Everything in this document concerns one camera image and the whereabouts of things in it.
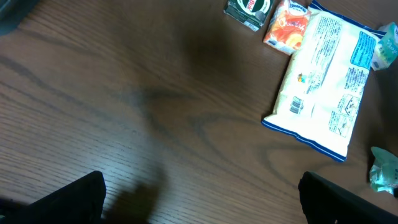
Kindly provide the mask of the teal white Kleenex tissue pack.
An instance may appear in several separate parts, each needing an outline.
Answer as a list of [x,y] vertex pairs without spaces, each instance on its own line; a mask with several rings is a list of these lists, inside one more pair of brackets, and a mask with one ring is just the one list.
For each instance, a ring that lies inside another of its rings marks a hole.
[[371,68],[375,71],[387,69],[397,58],[397,25],[391,22],[380,27],[385,32],[383,38],[376,44]]

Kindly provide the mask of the orange tissue pack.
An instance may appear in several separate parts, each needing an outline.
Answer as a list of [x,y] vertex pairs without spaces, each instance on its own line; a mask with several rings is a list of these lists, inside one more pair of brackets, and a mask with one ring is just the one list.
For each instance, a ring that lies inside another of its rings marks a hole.
[[311,12],[299,3],[281,0],[270,21],[263,42],[287,55],[301,46]]

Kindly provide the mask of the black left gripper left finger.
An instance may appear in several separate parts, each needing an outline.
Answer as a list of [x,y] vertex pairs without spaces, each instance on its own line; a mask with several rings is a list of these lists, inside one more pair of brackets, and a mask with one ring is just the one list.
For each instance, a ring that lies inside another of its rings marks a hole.
[[1,200],[1,223],[101,223],[105,196],[103,174],[93,171],[27,206]]

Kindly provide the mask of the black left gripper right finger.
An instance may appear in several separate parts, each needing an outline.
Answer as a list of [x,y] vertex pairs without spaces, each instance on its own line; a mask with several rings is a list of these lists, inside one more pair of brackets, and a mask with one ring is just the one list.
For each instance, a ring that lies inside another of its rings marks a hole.
[[306,171],[298,184],[308,224],[397,224],[397,216],[346,189]]

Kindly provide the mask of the green soft wipes pack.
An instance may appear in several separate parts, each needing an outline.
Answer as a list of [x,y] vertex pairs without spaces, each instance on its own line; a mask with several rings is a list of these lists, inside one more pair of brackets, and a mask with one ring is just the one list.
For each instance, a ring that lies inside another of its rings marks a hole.
[[374,163],[369,171],[371,188],[375,192],[388,192],[397,197],[397,156],[373,146]]

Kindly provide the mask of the black healing ointment box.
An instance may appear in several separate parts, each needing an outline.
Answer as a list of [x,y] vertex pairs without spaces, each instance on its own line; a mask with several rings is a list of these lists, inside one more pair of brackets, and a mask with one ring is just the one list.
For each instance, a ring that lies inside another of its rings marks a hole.
[[224,13],[256,32],[264,25],[273,3],[274,0],[228,0]]

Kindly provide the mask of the cream wipes pack blue edges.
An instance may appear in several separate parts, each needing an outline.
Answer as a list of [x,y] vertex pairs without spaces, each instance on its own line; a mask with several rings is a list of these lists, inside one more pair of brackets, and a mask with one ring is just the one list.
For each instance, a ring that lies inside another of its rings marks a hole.
[[344,162],[374,50],[385,32],[312,1],[272,114],[262,124]]

